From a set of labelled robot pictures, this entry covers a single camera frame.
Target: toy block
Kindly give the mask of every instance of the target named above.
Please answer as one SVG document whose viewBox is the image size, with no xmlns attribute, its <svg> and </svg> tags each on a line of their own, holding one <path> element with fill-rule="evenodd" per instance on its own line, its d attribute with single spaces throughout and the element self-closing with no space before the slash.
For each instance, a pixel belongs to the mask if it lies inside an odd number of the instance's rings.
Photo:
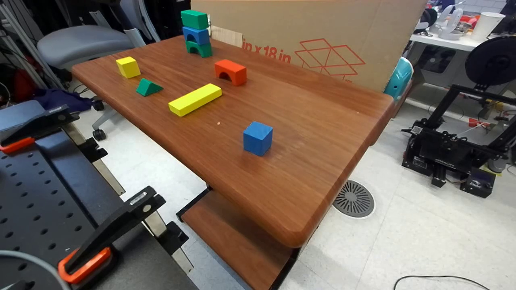
<svg viewBox="0 0 516 290">
<path fill-rule="evenodd" d="M 136 91 L 143 96 L 148 96 L 150 94 L 159 92 L 161 90 L 163 90 L 162 87 L 158 86 L 157 84 L 151 82 L 150 80 L 148 80 L 146 78 L 142 78 L 140 80 L 140 84 L 138 85 L 138 88 L 136 89 Z"/>
<path fill-rule="evenodd" d="M 183 26 L 183 35 L 185 40 L 195 42 L 199 45 L 209 43 L 208 29 L 195 29 Z"/>
<path fill-rule="evenodd" d="M 135 77 L 141 74 L 136 59 L 130 56 L 117 59 L 117 65 L 120 73 L 126 78 Z"/>
<path fill-rule="evenodd" d="M 215 74 L 217 77 L 229 77 L 233 86 L 239 86 L 247 81 L 247 68 L 227 59 L 215 63 Z"/>
<path fill-rule="evenodd" d="M 212 56 L 212 45 L 210 43 L 199 45 L 193 41 L 186 41 L 186 50 L 188 53 L 198 53 L 202 58 Z"/>
<path fill-rule="evenodd" d="M 221 95 L 221 88 L 213 84 L 207 84 L 204 87 L 201 87 L 178 99 L 173 100 L 172 102 L 168 103 L 168 107 L 174 114 L 182 117 L 191 111 L 213 101 Z"/>
<path fill-rule="evenodd" d="M 271 144 L 271 126 L 254 121 L 244 130 L 244 150 L 263 156 Z"/>
<path fill-rule="evenodd" d="M 184 10 L 181 11 L 181 20 L 183 21 L 183 26 L 195 29 L 208 28 L 208 14 L 206 13 L 195 10 Z"/>
</svg>

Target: yellow rectangular block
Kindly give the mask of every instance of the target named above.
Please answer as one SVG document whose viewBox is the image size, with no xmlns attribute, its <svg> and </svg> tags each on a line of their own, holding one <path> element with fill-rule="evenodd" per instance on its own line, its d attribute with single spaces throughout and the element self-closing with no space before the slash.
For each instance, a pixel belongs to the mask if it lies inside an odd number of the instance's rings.
<svg viewBox="0 0 516 290">
<path fill-rule="evenodd" d="M 191 111 L 213 101 L 222 95 L 222 89 L 214 84 L 207 84 L 191 93 L 188 93 L 178 99 L 168 103 L 170 110 L 182 117 Z"/>
<path fill-rule="evenodd" d="M 136 59 L 130 56 L 117 59 L 117 65 L 120 73 L 126 78 L 135 77 L 141 74 Z"/>
</svg>

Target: paper cup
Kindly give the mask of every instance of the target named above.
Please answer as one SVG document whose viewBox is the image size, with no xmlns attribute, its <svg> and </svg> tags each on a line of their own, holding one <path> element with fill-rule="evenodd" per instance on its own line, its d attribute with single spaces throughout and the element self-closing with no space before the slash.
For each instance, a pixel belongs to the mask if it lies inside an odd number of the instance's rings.
<svg viewBox="0 0 516 290">
<path fill-rule="evenodd" d="M 485 40 L 504 17 L 505 15 L 500 13 L 482 12 L 473 33 L 471 33 L 471 38 L 474 40 Z"/>
</svg>

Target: chair wheel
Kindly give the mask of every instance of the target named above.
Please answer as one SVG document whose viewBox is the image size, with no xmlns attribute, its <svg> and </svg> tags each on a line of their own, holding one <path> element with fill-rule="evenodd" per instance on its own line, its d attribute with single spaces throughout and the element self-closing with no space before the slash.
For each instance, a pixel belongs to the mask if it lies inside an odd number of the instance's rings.
<svg viewBox="0 0 516 290">
<path fill-rule="evenodd" d="M 102 140 L 106 139 L 106 133 L 104 133 L 104 130 L 102 130 L 102 129 L 97 129 L 97 130 L 93 131 L 93 137 L 97 141 L 102 141 Z"/>
<path fill-rule="evenodd" d="M 102 111 L 104 110 L 104 103 L 101 100 L 95 100 L 93 101 L 93 108 L 95 111 Z"/>
</svg>

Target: blue block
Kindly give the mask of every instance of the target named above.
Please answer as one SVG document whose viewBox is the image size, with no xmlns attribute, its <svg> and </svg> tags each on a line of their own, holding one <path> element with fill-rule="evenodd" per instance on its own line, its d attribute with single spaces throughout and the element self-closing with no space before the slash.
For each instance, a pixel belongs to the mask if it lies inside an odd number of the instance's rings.
<svg viewBox="0 0 516 290">
<path fill-rule="evenodd" d="M 263 156 L 272 144 L 272 127 L 252 122 L 244 130 L 244 150 Z"/>
<path fill-rule="evenodd" d="M 186 41 L 193 41 L 198 45 L 209 43 L 208 29 L 195 29 L 183 26 L 183 35 L 185 36 Z"/>
</svg>

